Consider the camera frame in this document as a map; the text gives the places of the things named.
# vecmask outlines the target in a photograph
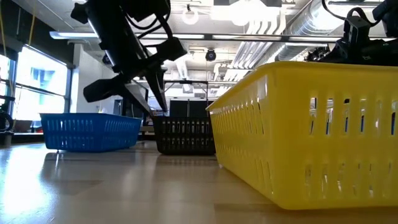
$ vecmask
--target table surface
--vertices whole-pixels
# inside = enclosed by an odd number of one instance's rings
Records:
[[[101,154],[0,149],[0,223],[398,223],[398,208],[283,210],[216,158],[154,142]]]

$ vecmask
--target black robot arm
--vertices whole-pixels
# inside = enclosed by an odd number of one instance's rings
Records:
[[[329,12],[325,0],[323,3]],[[341,18],[345,20],[344,36],[337,40],[335,48],[332,51],[316,49],[309,53],[307,61],[398,66],[398,39],[385,42],[369,38],[370,28],[379,22],[383,23],[388,37],[398,37],[398,1],[385,0],[380,3],[373,9],[373,18],[376,22],[370,22],[361,8],[352,8],[346,18]]]
[[[148,27],[139,27],[130,18],[140,22],[152,14],[155,14],[156,20]],[[120,95],[150,114],[150,108],[143,97],[131,93],[125,87],[134,77],[145,77],[159,105],[167,110],[163,84],[165,71],[161,65],[165,60],[176,60],[187,53],[180,41],[173,37],[167,24],[169,16],[169,0],[87,0],[84,4],[75,4],[71,17],[83,24],[90,23],[100,39],[99,46],[105,50],[113,65],[113,72],[118,73],[112,79],[97,80],[88,85],[83,90],[88,102]],[[130,26],[132,24],[139,29],[148,29],[157,22],[158,26],[139,37]],[[168,39],[157,45],[157,53],[152,55],[139,38],[161,27],[166,31]]]

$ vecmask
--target basket slot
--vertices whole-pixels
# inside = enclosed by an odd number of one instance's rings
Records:
[[[349,99],[345,99],[344,100],[344,112],[343,112],[343,116],[344,116],[344,131],[343,134],[347,135],[348,133],[348,126],[349,126]]]
[[[310,164],[305,166],[304,172],[304,180],[305,180],[305,195],[308,198],[311,198],[311,182],[312,182],[312,166]]]
[[[310,98],[310,123],[309,123],[309,133],[314,134],[315,120],[317,118],[317,99],[315,97]]]
[[[392,180],[393,180],[393,165],[392,162],[390,161],[388,163],[388,170],[387,170],[387,177],[384,179],[383,183],[383,197],[384,198],[389,198],[391,197],[391,191],[393,189],[392,186]]]
[[[272,186],[272,176],[271,176],[271,170],[269,168],[269,162],[265,163],[265,168],[264,170],[264,181],[266,183],[266,190],[272,194],[274,194],[274,188]]]
[[[258,116],[260,117],[260,123],[261,123],[261,133],[264,135],[264,124],[262,121],[262,114],[261,114],[261,105],[260,105],[260,99],[257,97],[257,106],[258,106]]]
[[[325,199],[328,193],[328,164],[324,164],[322,167],[321,174],[321,194],[322,198]]]
[[[333,121],[333,104],[333,99],[329,99],[326,106],[326,134],[331,134],[331,124]]]
[[[337,188],[340,197],[342,196],[343,193],[344,172],[345,172],[345,163],[341,163],[338,165],[338,172],[337,172]]]
[[[365,115],[361,115],[361,133],[364,131],[364,120],[365,120]]]
[[[395,134],[395,127],[396,127],[396,113],[393,112],[391,114],[391,135]]]
[[[375,119],[376,119],[376,122],[375,122],[375,136],[380,136],[380,134],[381,134],[381,115],[382,115],[382,113],[381,113],[381,111],[382,111],[382,102],[381,102],[381,100],[377,100],[376,101],[376,111],[375,111]]]

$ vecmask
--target wall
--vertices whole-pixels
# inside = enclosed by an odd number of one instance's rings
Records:
[[[188,79],[190,80],[210,80],[213,71],[209,70],[188,70]],[[169,70],[164,74],[164,80],[180,80],[177,69]]]
[[[3,0],[0,4],[6,47],[19,52],[24,44],[28,44],[32,14],[11,0]],[[71,67],[73,44],[68,45],[67,40],[54,40],[50,36],[50,31],[54,29],[41,20],[35,19],[31,46]]]
[[[112,96],[105,100],[87,103],[83,96],[83,89],[98,79],[113,78],[116,74],[86,53],[80,44],[75,45],[74,54],[73,64],[76,69],[72,76],[70,112],[97,113],[102,111],[103,113],[113,113],[114,101],[121,99],[120,96]]]

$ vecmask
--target metal frame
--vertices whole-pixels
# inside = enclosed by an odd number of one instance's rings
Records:
[[[71,32],[57,32],[52,31],[50,35],[53,39],[97,39],[96,34],[88,32],[75,32],[76,34],[81,34],[81,37],[75,35],[74,37],[67,37],[67,34]],[[313,43],[313,44],[334,44],[341,36],[326,36],[326,35],[276,35],[276,34],[203,34],[203,33],[181,33],[174,34],[180,40],[205,40],[205,41],[248,41],[248,42],[282,42],[282,43]],[[165,34],[156,33],[153,35],[148,35],[143,37],[143,40],[165,40]],[[386,37],[371,37],[371,40],[383,39],[385,41],[393,40],[394,38]]]
[[[41,51],[39,51],[39,50],[37,50],[35,48],[32,48],[32,47],[27,47],[27,48],[30,49],[30,50],[33,50],[33,51],[35,51],[35,52],[37,52],[39,54],[42,54],[42,55],[44,55],[44,56],[46,56],[48,58],[51,58],[52,60],[54,60],[54,61],[56,61],[58,63],[61,63],[62,65],[67,66],[67,64],[65,64],[65,63],[63,63],[63,62],[61,62],[61,61],[59,61],[59,60],[57,60],[57,59],[45,54],[45,53],[43,53],[43,52],[41,52]],[[16,95],[16,89],[17,88],[21,88],[21,89],[24,88],[26,90],[30,90],[30,91],[33,91],[33,92],[36,92],[36,93],[40,93],[40,94],[44,94],[44,95],[61,96],[65,100],[64,112],[65,113],[70,112],[70,100],[71,100],[70,96],[71,96],[71,90],[72,90],[72,69],[71,68],[69,68],[67,66],[68,73],[67,73],[67,80],[66,80],[67,85],[66,85],[65,95],[61,95],[61,94],[54,93],[54,92],[51,92],[51,91],[48,91],[48,90],[44,90],[44,89],[41,89],[41,88],[36,88],[36,87],[33,87],[33,86],[17,83],[16,80],[17,80],[18,61],[19,61],[19,58],[17,58],[16,61],[10,59],[9,76],[8,76],[9,79],[0,78],[0,81],[6,83],[6,86],[7,86],[6,95],[7,96],[11,95],[11,89],[10,88],[12,88],[14,90],[13,91],[13,97],[15,97],[15,95]],[[15,105],[15,103],[12,103],[10,105],[9,109],[8,109],[8,113],[11,114],[11,115],[14,112],[14,105]]]
[[[166,83],[172,83],[172,85],[174,85],[174,83],[179,83],[179,84],[189,84],[189,85],[193,85],[193,84],[204,84],[206,85],[206,91],[205,89],[200,86],[202,88],[202,90],[206,93],[206,105],[209,105],[209,97],[208,97],[208,92],[209,92],[209,82],[208,81],[198,81],[198,80],[164,80],[163,84],[165,85]],[[188,99],[188,105],[187,105],[187,117],[189,117],[189,102],[190,100]]]

